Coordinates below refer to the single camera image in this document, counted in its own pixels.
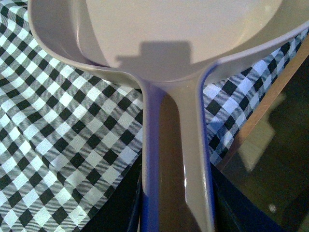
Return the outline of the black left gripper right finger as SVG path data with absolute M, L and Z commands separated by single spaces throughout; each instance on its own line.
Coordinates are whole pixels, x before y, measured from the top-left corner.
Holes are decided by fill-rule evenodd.
M 220 232 L 283 232 L 214 165 L 211 165 L 215 215 Z

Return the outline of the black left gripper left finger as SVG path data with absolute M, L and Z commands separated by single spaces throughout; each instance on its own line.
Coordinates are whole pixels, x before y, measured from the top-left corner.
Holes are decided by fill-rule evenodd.
M 140 215 L 141 163 L 139 155 L 103 207 L 90 220 L 92 232 L 136 232 Z

